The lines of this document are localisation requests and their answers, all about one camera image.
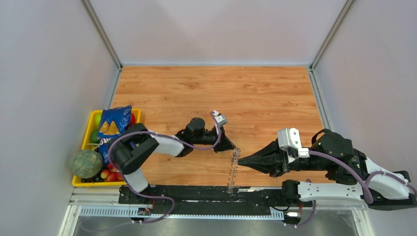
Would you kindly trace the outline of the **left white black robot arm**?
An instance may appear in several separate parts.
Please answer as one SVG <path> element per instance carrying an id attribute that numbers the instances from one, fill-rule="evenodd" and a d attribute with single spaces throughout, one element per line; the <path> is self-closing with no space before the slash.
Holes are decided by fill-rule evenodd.
<path id="1" fill-rule="evenodd" d="M 150 198 L 149 183 L 142 165 L 152 154 L 184 157 L 195 149 L 212 149 L 218 153 L 236 148 L 225 134 L 225 116 L 213 113 L 211 117 L 214 121 L 211 130 L 206 129 L 202 118 L 192 118 L 175 135 L 156 133 L 138 123 L 110 142 L 108 160 L 121 172 L 123 180 L 132 191 L 131 197 L 137 203 L 146 203 Z"/>

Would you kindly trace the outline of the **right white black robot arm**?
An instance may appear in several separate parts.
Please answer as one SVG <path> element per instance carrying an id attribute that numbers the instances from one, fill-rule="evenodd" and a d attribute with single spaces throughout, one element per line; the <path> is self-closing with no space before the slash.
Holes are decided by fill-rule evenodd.
<path id="1" fill-rule="evenodd" d="M 301 145 L 296 128 L 278 131 L 277 139 L 260 151 L 239 159 L 270 177 L 291 171 L 324 171 L 329 183 L 286 180 L 281 199 L 287 205 L 316 200 L 364 201 L 370 209 L 391 211 L 415 208 L 417 191 L 407 171 L 389 171 L 355 149 L 350 139 L 323 129 Z"/>

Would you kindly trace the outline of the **large metal keyring with clips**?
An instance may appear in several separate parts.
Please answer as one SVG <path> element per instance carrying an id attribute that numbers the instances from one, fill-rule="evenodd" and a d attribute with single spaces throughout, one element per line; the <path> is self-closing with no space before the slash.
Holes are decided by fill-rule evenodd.
<path id="1" fill-rule="evenodd" d="M 240 149 L 235 148 L 232 153 L 231 167 L 229 171 L 229 179 L 228 179 L 228 184 L 226 187 L 227 188 L 226 192 L 231 195 L 234 193 L 234 184 L 235 184 L 234 179 L 237 173 L 239 158 L 240 158 Z"/>

